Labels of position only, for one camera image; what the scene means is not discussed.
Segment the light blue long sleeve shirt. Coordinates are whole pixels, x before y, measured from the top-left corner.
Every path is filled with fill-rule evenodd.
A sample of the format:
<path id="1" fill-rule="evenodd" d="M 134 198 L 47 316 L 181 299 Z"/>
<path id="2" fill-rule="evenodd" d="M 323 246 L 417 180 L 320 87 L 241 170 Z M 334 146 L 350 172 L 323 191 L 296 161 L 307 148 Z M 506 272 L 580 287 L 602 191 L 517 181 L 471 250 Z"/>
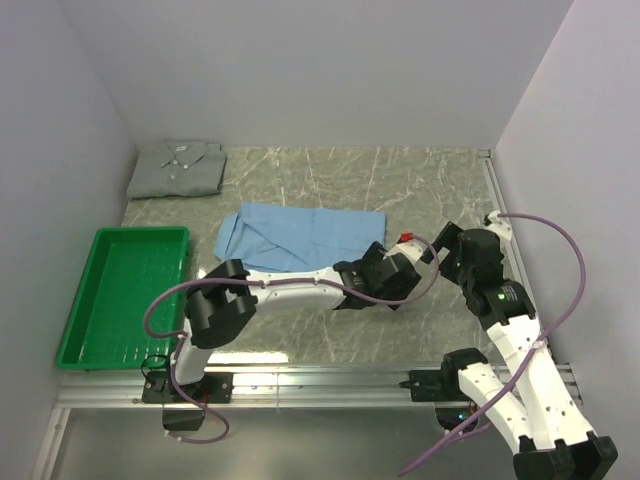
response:
<path id="1" fill-rule="evenodd" d="M 363 257 L 385 239 L 382 212 L 243 203 L 226 217 L 214 255 L 266 272 L 305 272 Z"/>

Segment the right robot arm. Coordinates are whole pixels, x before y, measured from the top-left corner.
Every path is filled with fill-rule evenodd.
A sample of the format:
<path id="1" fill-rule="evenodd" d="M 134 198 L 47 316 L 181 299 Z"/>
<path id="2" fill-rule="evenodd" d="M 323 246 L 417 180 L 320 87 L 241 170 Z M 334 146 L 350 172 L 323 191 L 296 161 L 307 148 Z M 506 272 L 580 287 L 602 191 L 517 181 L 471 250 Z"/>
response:
<path id="1" fill-rule="evenodd" d="M 510 374 L 502 383 L 475 349 L 446 355 L 440 385 L 451 399 L 467 397 L 476 411 L 402 469 L 411 472 L 451 443 L 470 436 L 480 416 L 513 453 L 519 479 L 602 479 L 618 458 L 613 440 L 600 436 L 583 416 L 559 373 L 525 287 L 504 275 L 501 244 L 512 238 L 505 215 L 494 212 L 482 228 L 446 224 L 424 255 L 448 253 L 440 274 L 460 287 L 467 308 L 502 356 Z"/>

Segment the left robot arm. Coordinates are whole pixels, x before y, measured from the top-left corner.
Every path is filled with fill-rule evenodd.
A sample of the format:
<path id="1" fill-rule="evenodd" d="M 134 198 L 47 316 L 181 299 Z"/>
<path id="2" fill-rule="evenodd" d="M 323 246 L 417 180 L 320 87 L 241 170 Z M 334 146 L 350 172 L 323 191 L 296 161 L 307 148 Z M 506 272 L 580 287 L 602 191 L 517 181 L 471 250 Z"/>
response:
<path id="1" fill-rule="evenodd" d="M 233 342 L 258 313 L 399 308 L 421 281 L 415 265 L 423 253 L 424 246 L 413 240 L 391 250 L 374 242 L 359 260 L 298 273 L 249 270 L 237 259 L 224 262 L 204 277 L 219 279 L 219 284 L 187 290 L 186 338 L 166 390 L 179 402 L 195 399 L 213 351 Z"/>

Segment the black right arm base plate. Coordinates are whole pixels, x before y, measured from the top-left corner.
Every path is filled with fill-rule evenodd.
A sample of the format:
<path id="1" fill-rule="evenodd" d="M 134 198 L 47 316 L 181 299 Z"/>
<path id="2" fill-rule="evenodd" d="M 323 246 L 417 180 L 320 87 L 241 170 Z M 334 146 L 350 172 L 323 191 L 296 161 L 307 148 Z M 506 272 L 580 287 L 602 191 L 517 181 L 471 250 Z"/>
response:
<path id="1" fill-rule="evenodd" d="M 410 370 L 399 387 L 410 391 L 413 403 L 434 404 L 436 423 L 445 433 L 473 413 L 471 400 L 459 390 L 451 375 L 442 370 Z"/>

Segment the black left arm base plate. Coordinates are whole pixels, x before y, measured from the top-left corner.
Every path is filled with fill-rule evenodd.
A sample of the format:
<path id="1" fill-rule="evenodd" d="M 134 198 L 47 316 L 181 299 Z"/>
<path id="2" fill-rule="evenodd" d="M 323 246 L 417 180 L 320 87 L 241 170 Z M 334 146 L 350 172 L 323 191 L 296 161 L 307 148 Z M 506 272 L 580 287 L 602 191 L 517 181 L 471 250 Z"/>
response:
<path id="1" fill-rule="evenodd" d="M 177 405 L 185 403 L 170 379 L 167 355 L 151 355 L 140 366 L 145 383 L 141 401 L 143 404 Z M 210 373 L 182 389 L 192 399 L 207 404 L 228 404 L 231 399 L 233 375 L 231 373 Z M 197 432 L 204 423 L 205 413 L 198 409 L 162 410 L 162 425 L 169 433 L 182 434 Z"/>

